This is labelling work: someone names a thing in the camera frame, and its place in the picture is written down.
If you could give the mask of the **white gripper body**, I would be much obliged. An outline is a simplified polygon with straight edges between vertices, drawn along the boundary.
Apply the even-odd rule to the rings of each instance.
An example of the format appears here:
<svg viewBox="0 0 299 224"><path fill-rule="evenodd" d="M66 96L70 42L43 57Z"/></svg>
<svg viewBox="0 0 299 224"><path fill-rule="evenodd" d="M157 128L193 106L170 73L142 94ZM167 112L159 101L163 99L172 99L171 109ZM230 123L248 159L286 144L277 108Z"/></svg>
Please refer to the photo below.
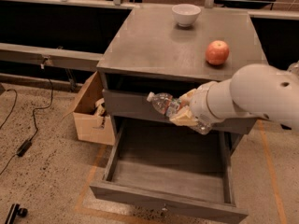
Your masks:
<svg viewBox="0 0 299 224"><path fill-rule="evenodd" d="M189 107L193 116L198 121L205 124L222 122L222 119L217 118L212 113L207 102L208 92L211 89L211 87L215 84L215 81L210 81L199 86L192 95L192 98L189 103Z"/></svg>

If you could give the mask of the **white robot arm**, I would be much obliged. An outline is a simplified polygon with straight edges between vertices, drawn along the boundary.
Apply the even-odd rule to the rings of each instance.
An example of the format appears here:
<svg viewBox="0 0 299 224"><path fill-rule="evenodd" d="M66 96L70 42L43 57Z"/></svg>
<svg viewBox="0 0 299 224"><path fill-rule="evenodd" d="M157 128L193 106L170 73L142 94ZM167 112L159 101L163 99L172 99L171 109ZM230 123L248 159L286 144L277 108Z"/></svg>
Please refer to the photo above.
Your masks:
<svg viewBox="0 0 299 224"><path fill-rule="evenodd" d="M180 97L183 107L170 118L177 126L200 124L204 132L227 119L260 118L299 129L299 72L267 64L240 68L230 79L210 81Z"/></svg>

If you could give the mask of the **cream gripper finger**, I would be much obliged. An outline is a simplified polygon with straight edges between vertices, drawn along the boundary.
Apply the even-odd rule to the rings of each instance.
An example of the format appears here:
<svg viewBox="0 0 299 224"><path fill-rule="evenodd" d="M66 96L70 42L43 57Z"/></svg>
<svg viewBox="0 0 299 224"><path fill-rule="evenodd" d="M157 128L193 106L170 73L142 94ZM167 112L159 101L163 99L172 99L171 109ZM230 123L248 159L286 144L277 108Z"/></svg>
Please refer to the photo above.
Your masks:
<svg viewBox="0 0 299 224"><path fill-rule="evenodd" d="M169 120L177 126L195 126L197 124L197 119L187 105L182 107L177 114L171 116Z"/></svg>
<svg viewBox="0 0 299 224"><path fill-rule="evenodd" d="M192 89L179 97L180 103L182 106L188 105L196 92L196 89Z"/></svg>

